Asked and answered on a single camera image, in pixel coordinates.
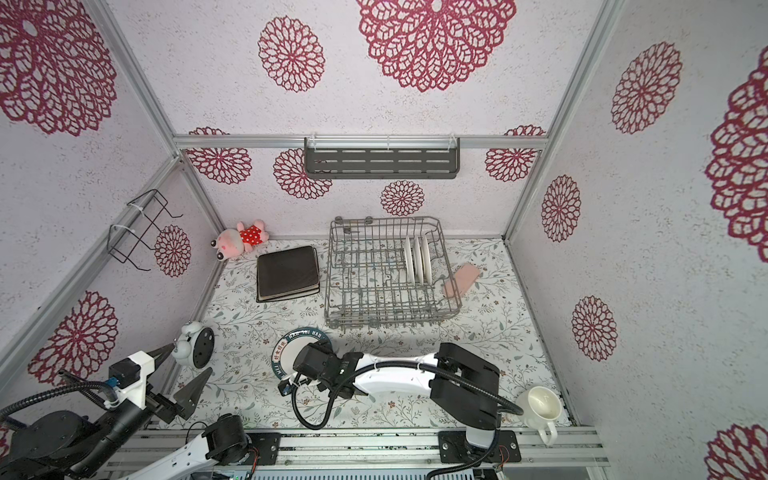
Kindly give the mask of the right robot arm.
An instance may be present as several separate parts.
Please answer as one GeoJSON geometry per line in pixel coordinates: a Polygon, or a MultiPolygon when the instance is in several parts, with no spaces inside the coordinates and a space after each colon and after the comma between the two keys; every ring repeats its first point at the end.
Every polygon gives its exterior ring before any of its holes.
{"type": "Polygon", "coordinates": [[[431,400],[464,427],[464,433],[438,435],[441,462],[476,467],[503,455],[501,416],[521,416],[522,407],[499,391],[498,367],[454,343],[442,343],[434,353],[412,358],[384,358],[351,351],[338,355],[326,341],[310,343],[293,361],[293,373],[278,391],[291,399],[299,423],[320,430],[330,421],[338,399],[356,395],[402,393],[431,400]],[[318,423],[300,413],[298,390],[314,385],[328,393],[326,410],[318,423]]]}

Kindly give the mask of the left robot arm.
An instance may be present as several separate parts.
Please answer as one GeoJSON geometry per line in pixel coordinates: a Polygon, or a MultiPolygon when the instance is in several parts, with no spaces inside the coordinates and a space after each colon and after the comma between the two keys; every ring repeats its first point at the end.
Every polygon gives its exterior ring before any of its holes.
{"type": "MultiPolygon", "coordinates": [[[[152,418],[190,418],[212,371],[204,370],[172,399],[154,392],[148,379],[173,349],[167,344],[150,352],[138,351],[111,365],[105,381],[88,381],[63,371],[65,385],[2,408],[1,422],[12,432],[11,448],[1,460],[2,478],[92,478],[152,418]],[[72,411],[59,410],[31,424],[12,417],[33,405],[75,392],[101,404],[103,415],[90,421],[72,411]]],[[[131,476],[183,479],[215,466],[237,464],[252,451],[241,418],[226,414],[184,446],[131,476]]]]}

